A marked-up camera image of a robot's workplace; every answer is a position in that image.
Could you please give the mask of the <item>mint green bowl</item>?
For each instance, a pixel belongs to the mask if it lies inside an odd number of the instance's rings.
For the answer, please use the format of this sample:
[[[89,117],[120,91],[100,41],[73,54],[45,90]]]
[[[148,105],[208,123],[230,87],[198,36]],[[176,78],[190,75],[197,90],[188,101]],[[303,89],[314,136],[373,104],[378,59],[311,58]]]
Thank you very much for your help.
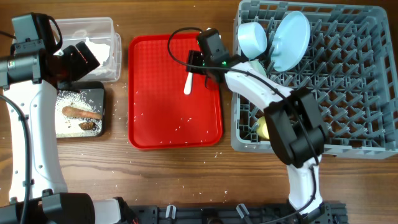
[[[261,75],[267,77],[267,73],[266,73],[266,71],[265,71],[265,69],[264,69],[264,67],[263,67],[263,65],[262,65],[262,63],[261,63],[260,61],[258,61],[258,60],[252,60],[252,61],[249,61],[249,63],[251,64],[252,68],[253,68],[256,72],[258,72],[258,73],[260,73]]]

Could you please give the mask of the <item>white napkin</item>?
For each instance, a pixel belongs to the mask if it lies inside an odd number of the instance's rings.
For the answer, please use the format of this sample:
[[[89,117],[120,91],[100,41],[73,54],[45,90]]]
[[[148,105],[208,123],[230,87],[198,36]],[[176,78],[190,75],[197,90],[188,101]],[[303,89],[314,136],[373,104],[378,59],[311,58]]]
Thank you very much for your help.
[[[92,42],[88,37],[85,39],[85,44],[99,62],[99,67],[94,69],[91,73],[99,76],[107,71],[111,47],[108,44],[97,44]]]

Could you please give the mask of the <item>light blue plate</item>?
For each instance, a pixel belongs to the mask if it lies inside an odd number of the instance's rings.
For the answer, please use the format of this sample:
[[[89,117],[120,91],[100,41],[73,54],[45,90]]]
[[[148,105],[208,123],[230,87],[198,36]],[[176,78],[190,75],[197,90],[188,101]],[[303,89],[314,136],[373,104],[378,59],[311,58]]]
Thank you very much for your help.
[[[307,17],[300,11],[286,15],[272,41],[274,70],[284,72],[294,68],[307,51],[309,40],[310,23]]]

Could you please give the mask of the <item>light blue bowl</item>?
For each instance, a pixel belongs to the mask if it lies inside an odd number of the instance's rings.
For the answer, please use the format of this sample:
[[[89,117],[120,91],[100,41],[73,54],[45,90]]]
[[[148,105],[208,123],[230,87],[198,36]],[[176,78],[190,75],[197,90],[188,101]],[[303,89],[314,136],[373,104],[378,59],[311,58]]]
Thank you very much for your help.
[[[248,22],[238,27],[238,44],[243,54],[254,59],[267,49],[267,37],[264,28],[258,22]]]

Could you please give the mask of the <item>yellow plastic cup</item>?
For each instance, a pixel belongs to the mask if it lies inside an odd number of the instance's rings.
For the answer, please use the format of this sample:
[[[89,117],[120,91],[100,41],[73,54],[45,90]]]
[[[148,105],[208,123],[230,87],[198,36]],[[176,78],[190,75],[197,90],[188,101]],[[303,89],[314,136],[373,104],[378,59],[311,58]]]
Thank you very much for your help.
[[[263,117],[263,116],[260,117],[257,120],[257,125],[258,125],[258,127],[256,129],[257,135],[260,136],[261,138],[265,139],[265,140],[270,140],[265,117]]]

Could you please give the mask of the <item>brown food scrap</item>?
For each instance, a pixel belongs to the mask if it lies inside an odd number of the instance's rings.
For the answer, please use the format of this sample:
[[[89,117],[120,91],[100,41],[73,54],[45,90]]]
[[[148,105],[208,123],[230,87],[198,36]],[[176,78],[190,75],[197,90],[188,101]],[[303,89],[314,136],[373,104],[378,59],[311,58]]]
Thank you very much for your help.
[[[84,131],[92,130],[95,128],[95,126],[95,123],[92,121],[79,124],[79,127]]]

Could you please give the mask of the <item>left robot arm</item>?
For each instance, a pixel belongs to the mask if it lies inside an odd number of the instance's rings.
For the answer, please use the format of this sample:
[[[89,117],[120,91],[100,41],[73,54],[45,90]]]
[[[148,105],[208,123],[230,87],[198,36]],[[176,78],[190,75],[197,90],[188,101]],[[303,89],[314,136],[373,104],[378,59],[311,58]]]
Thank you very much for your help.
[[[99,62],[84,42],[62,49],[55,19],[30,13],[12,19],[14,43],[1,59],[1,99],[11,122],[13,176],[2,223],[138,223],[121,197],[94,201],[70,193],[55,132],[58,91]]]

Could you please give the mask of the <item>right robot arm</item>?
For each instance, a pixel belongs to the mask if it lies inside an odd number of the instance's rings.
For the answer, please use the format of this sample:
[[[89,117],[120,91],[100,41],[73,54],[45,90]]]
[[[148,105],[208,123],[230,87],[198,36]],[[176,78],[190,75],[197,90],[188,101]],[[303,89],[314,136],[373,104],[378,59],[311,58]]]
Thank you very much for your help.
[[[293,213],[304,223],[314,222],[325,211],[319,163],[328,137],[312,92],[277,84],[242,57],[231,56],[216,29],[200,30],[196,40],[200,59],[189,62],[188,68],[224,82],[263,111],[271,148],[287,166]]]

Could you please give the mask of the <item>brown carrot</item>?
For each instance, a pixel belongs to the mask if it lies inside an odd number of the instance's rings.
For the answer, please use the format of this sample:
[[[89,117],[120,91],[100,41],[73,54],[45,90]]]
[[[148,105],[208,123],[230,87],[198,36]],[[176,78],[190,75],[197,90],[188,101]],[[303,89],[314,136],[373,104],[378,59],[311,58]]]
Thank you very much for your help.
[[[102,119],[102,115],[90,111],[81,110],[71,106],[62,109],[62,114],[71,118]]]

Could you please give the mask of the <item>white plastic spoon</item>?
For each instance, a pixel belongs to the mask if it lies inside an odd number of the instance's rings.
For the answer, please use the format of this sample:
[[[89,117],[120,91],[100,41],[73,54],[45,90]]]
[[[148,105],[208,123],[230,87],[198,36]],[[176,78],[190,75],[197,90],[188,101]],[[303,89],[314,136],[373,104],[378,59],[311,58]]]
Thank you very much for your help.
[[[193,83],[193,73],[188,72],[187,79],[185,82],[185,86],[183,89],[183,93],[185,95],[189,95],[192,91],[192,83]]]

